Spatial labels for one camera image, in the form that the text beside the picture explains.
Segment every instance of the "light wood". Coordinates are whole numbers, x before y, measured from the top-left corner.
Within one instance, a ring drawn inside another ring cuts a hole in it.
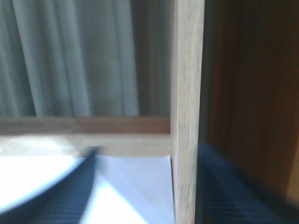
[[[167,117],[0,119],[0,155],[80,155],[90,146],[101,154],[171,154]]]
[[[26,134],[0,136],[0,156],[85,154],[89,147],[118,156],[171,155],[170,134]]]
[[[0,135],[58,133],[170,133],[169,117],[0,118]]]
[[[173,3],[171,135],[175,215],[177,224],[193,224],[204,1]]]

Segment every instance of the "dark wood panel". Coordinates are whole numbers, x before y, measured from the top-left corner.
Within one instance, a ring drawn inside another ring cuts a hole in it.
[[[220,1],[210,142],[284,195],[299,133],[299,2]]]

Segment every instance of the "wood grain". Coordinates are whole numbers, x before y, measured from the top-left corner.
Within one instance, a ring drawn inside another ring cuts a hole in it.
[[[0,136],[0,156],[85,154],[88,147],[118,156],[171,155],[170,134],[26,134]]]
[[[210,142],[284,196],[299,135],[299,2],[219,9]]]
[[[171,135],[177,224],[193,224],[204,1],[175,0],[172,11]]]
[[[0,118],[0,135],[170,133],[169,117]]]

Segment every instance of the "horizontal wooden shelf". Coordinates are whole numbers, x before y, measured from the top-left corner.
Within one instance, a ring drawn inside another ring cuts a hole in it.
[[[170,133],[169,117],[1,118],[0,135],[59,133]]]
[[[100,146],[99,154],[118,156],[171,155],[170,134],[27,134],[0,136],[0,156],[85,154]]]

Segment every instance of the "curtain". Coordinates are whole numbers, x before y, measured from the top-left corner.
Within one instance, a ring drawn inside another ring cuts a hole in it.
[[[0,0],[0,116],[167,115],[169,3],[140,2]]]

